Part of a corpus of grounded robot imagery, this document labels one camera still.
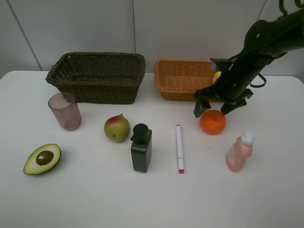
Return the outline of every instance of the avocado half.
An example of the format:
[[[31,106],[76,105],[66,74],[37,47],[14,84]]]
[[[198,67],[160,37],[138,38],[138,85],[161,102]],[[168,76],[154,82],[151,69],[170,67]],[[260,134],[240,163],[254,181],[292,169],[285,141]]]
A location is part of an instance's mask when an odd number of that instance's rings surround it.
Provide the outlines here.
[[[29,157],[24,165],[26,175],[36,175],[46,172],[57,164],[61,157],[61,149],[57,144],[40,146]]]

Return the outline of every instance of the black bottle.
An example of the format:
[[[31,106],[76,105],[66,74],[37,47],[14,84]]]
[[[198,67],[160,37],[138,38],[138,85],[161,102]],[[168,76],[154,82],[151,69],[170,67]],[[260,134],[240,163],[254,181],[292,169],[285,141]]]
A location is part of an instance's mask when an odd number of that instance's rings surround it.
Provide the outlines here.
[[[131,155],[135,171],[147,172],[152,150],[152,130],[140,123],[133,128]]]

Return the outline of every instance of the black bottle cap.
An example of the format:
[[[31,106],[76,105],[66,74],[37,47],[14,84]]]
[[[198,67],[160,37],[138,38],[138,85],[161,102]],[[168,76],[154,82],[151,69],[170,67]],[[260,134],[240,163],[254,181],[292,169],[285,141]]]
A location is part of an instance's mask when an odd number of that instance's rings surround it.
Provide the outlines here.
[[[145,144],[149,137],[149,128],[147,125],[140,123],[133,128],[133,136],[131,140],[138,144]]]

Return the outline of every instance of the yellow object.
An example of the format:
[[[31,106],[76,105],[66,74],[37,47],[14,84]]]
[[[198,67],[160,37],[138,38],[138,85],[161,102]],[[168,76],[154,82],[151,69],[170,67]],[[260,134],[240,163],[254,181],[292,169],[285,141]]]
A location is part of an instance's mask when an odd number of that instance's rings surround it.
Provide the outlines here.
[[[212,82],[215,83],[216,80],[218,79],[218,77],[220,76],[222,72],[218,71],[214,74],[213,78],[212,78]]]

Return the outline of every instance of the white wall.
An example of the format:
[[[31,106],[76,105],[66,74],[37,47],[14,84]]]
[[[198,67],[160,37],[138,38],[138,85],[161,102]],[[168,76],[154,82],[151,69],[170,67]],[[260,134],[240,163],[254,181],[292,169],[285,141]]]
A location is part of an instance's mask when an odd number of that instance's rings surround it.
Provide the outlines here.
[[[273,21],[280,17],[282,13],[279,10],[278,2],[278,0],[267,0],[260,19]],[[285,0],[284,2],[288,13],[298,10],[294,0]],[[304,82],[304,49],[288,52],[285,56],[265,67],[261,73],[264,75],[296,76]]]
[[[9,0],[43,68],[73,51],[134,52],[132,0]]]
[[[134,0],[136,51],[147,72],[161,58],[231,57],[265,0]]]
[[[154,71],[161,58],[230,57],[250,26],[281,15],[279,0],[9,0],[43,70],[72,51],[136,52]],[[288,12],[297,10],[285,0]],[[8,5],[0,0],[0,78],[11,70],[39,70]],[[264,75],[304,81],[304,50],[267,66]]]
[[[6,1],[0,0],[0,78],[12,70],[39,70]]]

